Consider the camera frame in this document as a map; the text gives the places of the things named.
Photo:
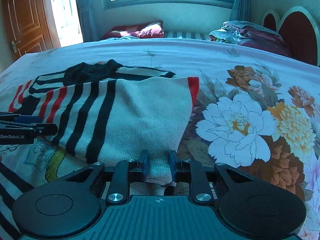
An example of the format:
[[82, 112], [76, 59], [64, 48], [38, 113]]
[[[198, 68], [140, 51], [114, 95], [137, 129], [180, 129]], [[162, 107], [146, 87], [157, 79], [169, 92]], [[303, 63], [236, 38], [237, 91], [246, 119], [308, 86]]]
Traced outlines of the brown wooden door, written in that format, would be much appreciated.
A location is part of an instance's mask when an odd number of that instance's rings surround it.
[[60, 48], [51, 0], [1, 0], [13, 59]]

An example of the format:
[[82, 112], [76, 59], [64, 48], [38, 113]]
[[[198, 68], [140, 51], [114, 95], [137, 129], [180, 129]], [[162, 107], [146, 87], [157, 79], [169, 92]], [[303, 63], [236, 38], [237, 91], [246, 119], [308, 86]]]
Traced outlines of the stack of folded blankets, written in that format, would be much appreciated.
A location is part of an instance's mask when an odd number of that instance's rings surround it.
[[209, 33], [210, 40], [291, 57], [289, 46], [275, 31], [247, 21], [227, 21]]

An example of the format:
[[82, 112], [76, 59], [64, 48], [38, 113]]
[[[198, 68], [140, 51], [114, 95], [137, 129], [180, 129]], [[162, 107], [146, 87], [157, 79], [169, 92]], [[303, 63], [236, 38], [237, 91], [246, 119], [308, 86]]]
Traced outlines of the red white scalloped headboard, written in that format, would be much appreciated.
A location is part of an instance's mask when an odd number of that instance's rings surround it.
[[319, 66], [319, 25], [304, 7], [292, 7], [281, 17], [270, 9], [263, 16], [262, 26], [283, 38], [293, 59]]

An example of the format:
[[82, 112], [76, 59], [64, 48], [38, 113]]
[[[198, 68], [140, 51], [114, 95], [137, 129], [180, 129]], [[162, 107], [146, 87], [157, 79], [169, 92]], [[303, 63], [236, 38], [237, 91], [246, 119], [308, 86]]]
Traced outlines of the left teal curtain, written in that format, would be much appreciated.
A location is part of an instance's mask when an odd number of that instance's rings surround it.
[[97, 41], [99, 37], [93, 13], [92, 0], [76, 0], [76, 6], [78, 10], [83, 41]]

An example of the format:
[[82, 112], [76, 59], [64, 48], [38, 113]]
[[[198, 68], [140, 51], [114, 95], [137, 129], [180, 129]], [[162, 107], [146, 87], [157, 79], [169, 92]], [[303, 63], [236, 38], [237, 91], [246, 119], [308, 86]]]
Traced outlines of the floral white bed sheet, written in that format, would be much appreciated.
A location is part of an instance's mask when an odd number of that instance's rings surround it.
[[116, 165], [93, 163], [15, 200], [18, 239], [319, 239], [318, 67], [178, 38], [82, 43], [11, 66], [44, 75], [111, 59], [199, 78], [174, 151], [204, 177], [136, 193], [146, 181], [117, 182]]

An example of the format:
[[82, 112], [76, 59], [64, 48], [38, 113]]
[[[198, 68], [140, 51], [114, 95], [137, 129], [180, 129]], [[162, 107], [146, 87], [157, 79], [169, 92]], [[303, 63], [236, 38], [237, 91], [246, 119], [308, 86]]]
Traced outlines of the black small sock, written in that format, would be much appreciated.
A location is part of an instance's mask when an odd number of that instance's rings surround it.
[[120, 67], [123, 67], [123, 65], [113, 59], [105, 64], [87, 64], [82, 62], [65, 70], [63, 85], [71, 86], [79, 83], [104, 80], [113, 75]]

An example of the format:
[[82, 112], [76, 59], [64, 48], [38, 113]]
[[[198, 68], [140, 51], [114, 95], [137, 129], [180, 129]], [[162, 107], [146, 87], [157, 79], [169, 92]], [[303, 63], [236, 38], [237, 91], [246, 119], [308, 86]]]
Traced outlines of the striped mattress pad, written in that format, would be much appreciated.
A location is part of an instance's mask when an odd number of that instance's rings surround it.
[[164, 38], [180, 38], [180, 39], [192, 39], [210, 41], [210, 36], [203, 33], [190, 33], [184, 31], [165, 31]]

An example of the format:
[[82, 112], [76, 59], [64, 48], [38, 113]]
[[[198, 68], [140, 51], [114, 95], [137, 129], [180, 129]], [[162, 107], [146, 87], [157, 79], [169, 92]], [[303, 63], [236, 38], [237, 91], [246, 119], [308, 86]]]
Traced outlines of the white striped knit sweater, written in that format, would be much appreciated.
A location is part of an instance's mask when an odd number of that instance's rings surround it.
[[21, 237], [12, 217], [19, 196], [93, 163], [115, 166], [147, 150], [151, 170], [133, 191], [163, 194], [172, 183], [167, 153], [181, 142], [199, 78], [123, 66], [104, 80], [64, 86], [65, 70], [43, 75], [13, 65], [1, 75], [2, 111], [58, 128], [33, 144], [1, 147], [1, 239]]

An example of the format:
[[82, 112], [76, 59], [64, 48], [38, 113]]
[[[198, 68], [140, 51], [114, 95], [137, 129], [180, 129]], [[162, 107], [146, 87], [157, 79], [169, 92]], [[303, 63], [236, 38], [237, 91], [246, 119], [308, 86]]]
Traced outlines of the teal curtain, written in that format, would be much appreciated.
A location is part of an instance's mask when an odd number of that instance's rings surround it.
[[249, 21], [251, 0], [235, 0], [231, 11], [230, 21]]
[[99, 37], [93, 13], [92, 0], [76, 0], [76, 6], [78, 10], [83, 41], [97, 41]]

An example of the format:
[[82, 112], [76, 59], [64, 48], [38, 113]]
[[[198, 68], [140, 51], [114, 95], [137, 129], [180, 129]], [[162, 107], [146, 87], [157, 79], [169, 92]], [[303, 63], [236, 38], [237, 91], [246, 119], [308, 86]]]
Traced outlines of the right teal curtain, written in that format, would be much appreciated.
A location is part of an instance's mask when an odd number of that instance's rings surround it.
[[235, 0], [231, 11], [230, 21], [249, 21], [251, 0]]

